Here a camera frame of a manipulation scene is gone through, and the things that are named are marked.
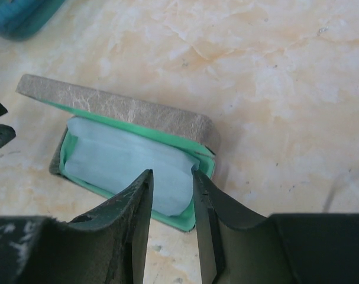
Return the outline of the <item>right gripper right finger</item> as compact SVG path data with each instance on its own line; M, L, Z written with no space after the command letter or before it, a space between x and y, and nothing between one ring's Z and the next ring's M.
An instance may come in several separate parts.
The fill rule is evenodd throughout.
M359 214L264 217L193 172L203 283L359 283Z

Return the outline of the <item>grey glasses case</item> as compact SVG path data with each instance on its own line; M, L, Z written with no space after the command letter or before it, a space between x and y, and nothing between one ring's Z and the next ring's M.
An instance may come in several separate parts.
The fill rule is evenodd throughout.
M206 115L29 74L22 75L16 92L74 116L177 147L198 158L207 177L214 173L221 136Z

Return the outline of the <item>light blue cleaning cloth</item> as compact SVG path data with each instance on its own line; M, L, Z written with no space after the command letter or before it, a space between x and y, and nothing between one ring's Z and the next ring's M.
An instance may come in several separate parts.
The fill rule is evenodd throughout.
M145 137L92 120L68 120L77 139L64 164L69 176L108 192L118 193L146 169L153 170L153 209L166 216L180 215L192 199L193 167L199 161L185 152Z

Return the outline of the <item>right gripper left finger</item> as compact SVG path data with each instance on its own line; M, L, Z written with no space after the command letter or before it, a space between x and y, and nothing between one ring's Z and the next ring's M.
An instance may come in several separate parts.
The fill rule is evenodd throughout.
M0 216L0 283L142 283L153 172L70 222Z

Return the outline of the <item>metal frame sunglasses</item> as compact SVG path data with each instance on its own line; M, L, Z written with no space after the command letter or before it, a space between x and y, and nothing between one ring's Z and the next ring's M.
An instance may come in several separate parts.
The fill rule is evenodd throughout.
M328 196L326 197L325 203L322 208L323 213L329 212L332 202L333 202L338 190L339 190L339 182L335 181L330 188Z

